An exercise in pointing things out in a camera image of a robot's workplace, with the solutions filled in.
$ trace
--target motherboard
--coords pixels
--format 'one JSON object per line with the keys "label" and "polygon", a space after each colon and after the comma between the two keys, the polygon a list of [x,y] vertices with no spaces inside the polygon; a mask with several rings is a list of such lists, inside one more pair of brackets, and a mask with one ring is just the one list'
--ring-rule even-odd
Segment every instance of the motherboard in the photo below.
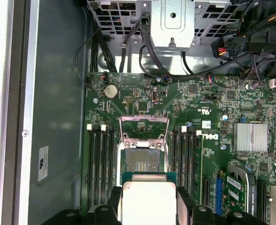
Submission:
{"label": "motherboard", "polygon": [[[221,89],[144,74],[88,74],[82,211],[105,203],[123,172],[176,172],[196,204],[276,220],[276,92],[253,80]],[[226,87],[239,76],[214,75]],[[140,140],[160,140],[150,146]]]}

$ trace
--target blue pcie slot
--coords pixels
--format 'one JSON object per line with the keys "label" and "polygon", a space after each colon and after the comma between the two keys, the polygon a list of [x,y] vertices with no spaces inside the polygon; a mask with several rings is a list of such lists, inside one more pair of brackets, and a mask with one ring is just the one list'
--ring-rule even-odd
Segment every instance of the blue pcie slot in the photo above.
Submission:
{"label": "blue pcie slot", "polygon": [[215,211],[217,215],[222,214],[222,179],[216,178]]}

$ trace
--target sticker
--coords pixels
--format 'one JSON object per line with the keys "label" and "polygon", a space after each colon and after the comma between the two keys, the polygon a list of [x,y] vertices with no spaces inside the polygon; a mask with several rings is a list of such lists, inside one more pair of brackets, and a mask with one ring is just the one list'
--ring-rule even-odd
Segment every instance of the sticker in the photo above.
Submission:
{"label": "sticker", "polygon": [[202,121],[202,128],[203,129],[211,129],[211,121],[210,120],[203,120]]}
{"label": "sticker", "polygon": [[38,181],[47,177],[48,170],[48,146],[39,149]]}
{"label": "sticker", "polygon": [[230,195],[235,198],[237,201],[239,201],[239,197],[237,194],[235,194],[234,192],[230,191]]}
{"label": "sticker", "polygon": [[227,177],[227,182],[240,191],[241,185],[237,181],[233,180],[231,177]]}

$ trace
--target pcie slot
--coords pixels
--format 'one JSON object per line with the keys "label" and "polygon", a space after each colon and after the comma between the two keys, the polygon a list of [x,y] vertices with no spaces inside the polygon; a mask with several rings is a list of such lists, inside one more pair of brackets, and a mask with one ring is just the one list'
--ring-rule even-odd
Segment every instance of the pcie slot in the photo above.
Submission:
{"label": "pcie slot", "polygon": [[222,214],[222,179],[216,178],[215,211],[217,215]]}
{"label": "pcie slot", "polygon": [[101,131],[98,129],[95,131],[95,144],[94,144],[94,204],[100,204],[100,140]]}
{"label": "pcie slot", "polygon": [[105,203],[106,184],[107,184],[107,147],[108,147],[107,131],[102,131],[102,148],[101,148],[101,182],[100,182],[100,203]]}
{"label": "pcie slot", "polygon": [[93,180],[93,158],[94,158],[94,132],[95,130],[89,131],[89,147],[88,147],[88,177],[87,177],[87,188],[88,188],[88,201],[87,205],[90,208],[93,205],[93,190],[94,190],[94,180]]}
{"label": "pcie slot", "polygon": [[113,188],[113,160],[114,160],[114,129],[112,126],[108,128],[108,197],[111,195]]}
{"label": "pcie slot", "polygon": [[266,181],[257,179],[257,218],[266,222]]}
{"label": "pcie slot", "polygon": [[210,204],[210,179],[203,177],[202,188],[202,205],[209,206]]}

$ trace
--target heatsink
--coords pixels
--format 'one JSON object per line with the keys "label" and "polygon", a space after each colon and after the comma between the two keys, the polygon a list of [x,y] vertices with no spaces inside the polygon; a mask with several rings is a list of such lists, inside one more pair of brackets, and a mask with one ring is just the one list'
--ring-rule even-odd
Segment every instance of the heatsink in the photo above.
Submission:
{"label": "heatsink", "polygon": [[264,153],[268,151],[268,126],[258,123],[234,124],[234,151]]}

